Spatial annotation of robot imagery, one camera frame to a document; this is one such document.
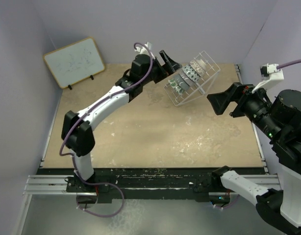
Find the green leaf pattern bowl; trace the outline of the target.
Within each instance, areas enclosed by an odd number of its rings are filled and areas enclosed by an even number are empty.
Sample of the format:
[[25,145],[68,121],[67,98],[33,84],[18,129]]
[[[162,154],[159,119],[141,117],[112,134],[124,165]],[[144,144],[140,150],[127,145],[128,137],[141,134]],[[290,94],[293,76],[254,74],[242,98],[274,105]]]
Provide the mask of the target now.
[[168,83],[177,94],[182,95],[184,93],[184,89],[182,89],[174,79],[169,79]]

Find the blue floral pattern bowl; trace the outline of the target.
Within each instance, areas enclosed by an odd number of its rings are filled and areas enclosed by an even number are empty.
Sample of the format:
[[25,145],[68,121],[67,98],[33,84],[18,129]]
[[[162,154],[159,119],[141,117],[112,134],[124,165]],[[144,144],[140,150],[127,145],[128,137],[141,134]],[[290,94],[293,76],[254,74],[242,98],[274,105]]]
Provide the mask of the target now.
[[186,64],[182,67],[185,74],[193,81],[197,82],[200,79],[200,75],[194,70],[190,64]]

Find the brown wheel pattern bowl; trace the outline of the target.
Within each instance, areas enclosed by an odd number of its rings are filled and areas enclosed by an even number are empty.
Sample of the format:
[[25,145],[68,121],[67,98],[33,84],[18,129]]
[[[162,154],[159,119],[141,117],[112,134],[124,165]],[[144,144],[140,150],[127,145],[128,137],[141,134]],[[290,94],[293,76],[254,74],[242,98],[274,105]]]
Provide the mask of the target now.
[[202,59],[193,59],[190,61],[190,65],[197,74],[200,74],[200,76],[203,76],[203,74],[205,74],[207,65]]

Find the grey dotted red-rim bowl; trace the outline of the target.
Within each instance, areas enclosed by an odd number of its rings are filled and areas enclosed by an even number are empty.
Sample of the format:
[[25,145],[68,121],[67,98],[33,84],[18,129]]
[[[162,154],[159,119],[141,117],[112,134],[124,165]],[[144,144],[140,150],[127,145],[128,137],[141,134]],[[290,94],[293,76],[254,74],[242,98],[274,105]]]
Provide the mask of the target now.
[[187,91],[190,86],[184,81],[184,79],[179,75],[174,75],[174,80],[178,84],[179,87],[181,87],[184,91]]

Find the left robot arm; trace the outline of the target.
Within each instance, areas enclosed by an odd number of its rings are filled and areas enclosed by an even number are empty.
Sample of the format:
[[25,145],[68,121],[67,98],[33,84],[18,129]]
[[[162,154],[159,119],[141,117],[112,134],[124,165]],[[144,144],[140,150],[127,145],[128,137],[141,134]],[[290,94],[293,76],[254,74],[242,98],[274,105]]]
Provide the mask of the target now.
[[148,53],[136,55],[131,67],[103,97],[77,113],[68,111],[65,114],[61,133],[62,145],[70,150],[75,174],[79,178],[77,186],[83,192],[91,191],[95,185],[95,173],[91,163],[95,128],[118,108],[136,98],[146,84],[158,83],[182,67],[165,51],[162,50],[159,54],[164,60],[163,65]]

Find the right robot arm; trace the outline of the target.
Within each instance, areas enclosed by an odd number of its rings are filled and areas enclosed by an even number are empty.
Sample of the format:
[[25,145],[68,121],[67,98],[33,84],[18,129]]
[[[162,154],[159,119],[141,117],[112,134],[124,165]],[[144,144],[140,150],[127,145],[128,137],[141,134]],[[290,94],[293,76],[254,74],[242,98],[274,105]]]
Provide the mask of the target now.
[[212,173],[212,187],[238,193],[255,206],[267,224],[287,235],[301,235],[301,92],[283,90],[270,101],[263,88],[236,82],[207,99],[217,115],[235,102],[230,115],[247,117],[270,139],[283,170],[282,190],[255,184],[228,166]]

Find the small whiteboard yellow frame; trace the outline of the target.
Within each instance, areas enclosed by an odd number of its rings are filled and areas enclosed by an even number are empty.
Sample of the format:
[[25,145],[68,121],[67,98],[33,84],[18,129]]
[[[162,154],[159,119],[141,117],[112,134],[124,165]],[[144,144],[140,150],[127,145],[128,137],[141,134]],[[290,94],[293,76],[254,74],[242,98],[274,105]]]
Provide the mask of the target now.
[[68,88],[105,69],[98,47],[87,37],[43,56],[43,59],[62,89]]

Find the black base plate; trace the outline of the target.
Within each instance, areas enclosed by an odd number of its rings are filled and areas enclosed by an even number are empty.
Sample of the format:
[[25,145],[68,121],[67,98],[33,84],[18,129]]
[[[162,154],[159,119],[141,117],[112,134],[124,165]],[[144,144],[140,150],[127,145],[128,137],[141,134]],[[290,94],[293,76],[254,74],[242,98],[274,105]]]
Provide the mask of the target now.
[[67,175],[67,192],[76,192],[84,200],[98,198],[100,203],[113,199],[209,201],[210,195],[224,194],[213,183],[216,168],[95,168],[96,187],[82,183],[71,168],[41,168],[37,175]]

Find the aluminium frame rail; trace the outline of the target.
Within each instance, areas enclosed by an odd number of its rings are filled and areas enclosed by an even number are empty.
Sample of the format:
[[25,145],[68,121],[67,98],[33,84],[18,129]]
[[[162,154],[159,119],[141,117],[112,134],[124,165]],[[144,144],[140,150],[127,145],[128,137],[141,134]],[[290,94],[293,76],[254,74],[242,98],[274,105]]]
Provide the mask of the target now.
[[67,175],[29,175],[24,195],[77,195],[67,192]]

